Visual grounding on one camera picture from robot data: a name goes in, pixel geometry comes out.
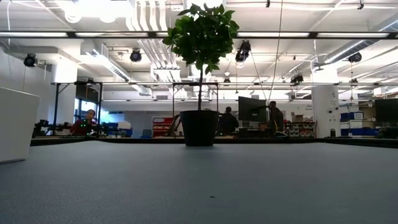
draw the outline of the person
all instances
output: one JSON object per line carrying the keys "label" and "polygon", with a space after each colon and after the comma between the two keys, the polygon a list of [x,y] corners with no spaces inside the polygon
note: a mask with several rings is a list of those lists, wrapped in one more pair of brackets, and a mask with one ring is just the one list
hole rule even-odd
{"label": "person", "polygon": [[85,119],[79,119],[69,129],[71,135],[86,136],[91,132],[91,125],[95,124],[93,118],[95,116],[94,110],[88,110]]}
{"label": "person", "polygon": [[269,117],[269,128],[271,134],[274,134],[277,131],[282,132],[284,130],[284,114],[276,107],[275,101],[271,101],[269,103]]}
{"label": "person", "polygon": [[239,127],[238,120],[231,114],[231,107],[227,106],[225,108],[225,113],[222,114],[222,117],[220,118],[220,131],[223,134],[232,134],[235,132],[235,128]]}

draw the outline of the white pillar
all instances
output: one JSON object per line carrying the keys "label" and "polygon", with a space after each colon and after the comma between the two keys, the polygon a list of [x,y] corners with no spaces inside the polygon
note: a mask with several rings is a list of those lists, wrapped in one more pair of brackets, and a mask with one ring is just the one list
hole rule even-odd
{"label": "white pillar", "polygon": [[[65,59],[56,65],[52,65],[52,82],[68,83],[68,82],[75,82],[76,80],[77,80],[76,63]],[[48,117],[50,123],[52,123],[54,119],[55,92],[56,92],[56,86],[54,85],[49,93],[52,96],[52,104],[49,107],[49,117]],[[75,110],[75,97],[76,97],[75,85],[69,85],[59,94],[57,123],[73,122],[73,114]]]}
{"label": "white pillar", "polygon": [[[312,72],[312,82],[338,83],[336,68],[333,65],[323,68],[322,71]],[[312,87],[313,119],[317,122],[318,138],[330,137],[331,133],[335,133],[336,137],[341,136],[338,97],[337,86]]]}

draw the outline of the white wall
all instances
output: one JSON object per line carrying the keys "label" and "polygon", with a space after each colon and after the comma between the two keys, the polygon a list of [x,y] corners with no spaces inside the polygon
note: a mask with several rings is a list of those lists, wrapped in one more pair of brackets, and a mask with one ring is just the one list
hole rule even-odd
{"label": "white wall", "polygon": [[39,96],[37,121],[49,118],[49,106],[53,105],[55,98],[55,87],[50,84],[51,78],[51,72],[47,72],[44,77],[44,69],[27,68],[21,59],[8,56],[0,50],[0,87]]}

